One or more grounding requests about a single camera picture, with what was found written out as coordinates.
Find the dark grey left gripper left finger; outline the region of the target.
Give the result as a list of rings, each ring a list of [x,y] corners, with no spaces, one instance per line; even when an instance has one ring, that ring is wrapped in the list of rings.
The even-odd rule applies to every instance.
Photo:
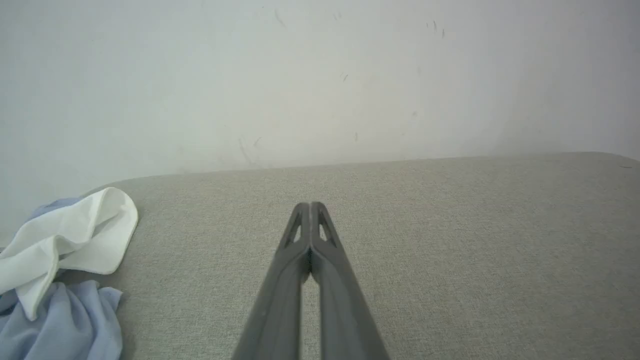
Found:
[[[233,351],[233,360],[299,360],[302,285],[311,268],[310,230],[310,204],[297,203]]]

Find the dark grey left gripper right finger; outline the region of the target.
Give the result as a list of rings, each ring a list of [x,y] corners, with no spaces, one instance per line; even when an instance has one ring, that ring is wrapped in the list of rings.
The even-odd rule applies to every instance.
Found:
[[[311,203],[310,225],[310,268],[320,297],[321,358],[390,359],[324,203]]]

